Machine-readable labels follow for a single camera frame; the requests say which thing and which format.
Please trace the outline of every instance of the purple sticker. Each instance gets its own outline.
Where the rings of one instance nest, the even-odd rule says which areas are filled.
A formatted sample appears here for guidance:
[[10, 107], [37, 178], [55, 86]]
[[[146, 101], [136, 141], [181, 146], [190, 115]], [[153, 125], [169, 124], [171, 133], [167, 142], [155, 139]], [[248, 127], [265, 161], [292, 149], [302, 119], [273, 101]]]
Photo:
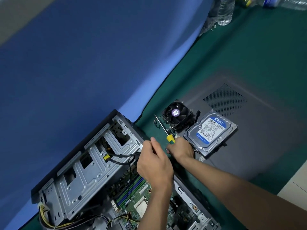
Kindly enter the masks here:
[[178, 109], [172, 110], [172, 116], [177, 117], [179, 115], [180, 115], [180, 110], [178, 110]]

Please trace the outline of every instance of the blue fabric backdrop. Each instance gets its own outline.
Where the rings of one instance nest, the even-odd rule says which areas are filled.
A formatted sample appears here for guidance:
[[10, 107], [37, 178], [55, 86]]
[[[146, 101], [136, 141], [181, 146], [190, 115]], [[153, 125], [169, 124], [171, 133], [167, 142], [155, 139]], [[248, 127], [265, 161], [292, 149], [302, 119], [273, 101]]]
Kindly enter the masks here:
[[56, 0], [0, 47], [0, 229], [37, 212], [30, 190], [113, 108], [139, 117], [211, 2]]

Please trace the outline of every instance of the green tablecloth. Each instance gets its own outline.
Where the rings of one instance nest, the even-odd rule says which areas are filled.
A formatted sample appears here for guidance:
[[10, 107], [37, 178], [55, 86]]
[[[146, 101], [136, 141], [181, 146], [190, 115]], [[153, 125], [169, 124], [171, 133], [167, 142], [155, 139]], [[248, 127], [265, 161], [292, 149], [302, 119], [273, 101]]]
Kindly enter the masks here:
[[[226, 68], [245, 82], [257, 86], [307, 114], [307, 11], [283, 8], [236, 8], [232, 22], [207, 32], [195, 42], [146, 106], [137, 125], [163, 147], [165, 133], [153, 126], [154, 114], [183, 96], [215, 71]], [[253, 183], [277, 194], [307, 159], [306, 145], [284, 155]], [[223, 229], [244, 229], [239, 221], [201, 183], [190, 182], [207, 197]], [[23, 230], [41, 229], [34, 218]]]

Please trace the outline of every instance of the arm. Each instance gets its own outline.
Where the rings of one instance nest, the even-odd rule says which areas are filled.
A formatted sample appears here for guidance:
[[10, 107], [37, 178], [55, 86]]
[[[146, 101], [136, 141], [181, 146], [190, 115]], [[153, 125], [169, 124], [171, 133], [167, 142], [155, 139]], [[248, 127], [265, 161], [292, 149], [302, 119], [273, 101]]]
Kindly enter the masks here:
[[175, 159], [203, 183], [249, 230], [307, 229], [307, 212], [239, 177], [193, 158], [182, 137], [168, 145]]
[[169, 158], [155, 138], [144, 141], [137, 171], [150, 183], [152, 189], [138, 230], [165, 230], [174, 171]]

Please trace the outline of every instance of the hard drive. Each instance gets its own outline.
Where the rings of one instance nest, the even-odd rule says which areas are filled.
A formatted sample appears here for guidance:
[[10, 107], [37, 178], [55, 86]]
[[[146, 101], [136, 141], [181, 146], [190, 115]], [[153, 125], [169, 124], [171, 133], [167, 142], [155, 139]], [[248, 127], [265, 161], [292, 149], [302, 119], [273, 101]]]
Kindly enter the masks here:
[[205, 157], [236, 129], [235, 123], [212, 110], [185, 131], [183, 137]]

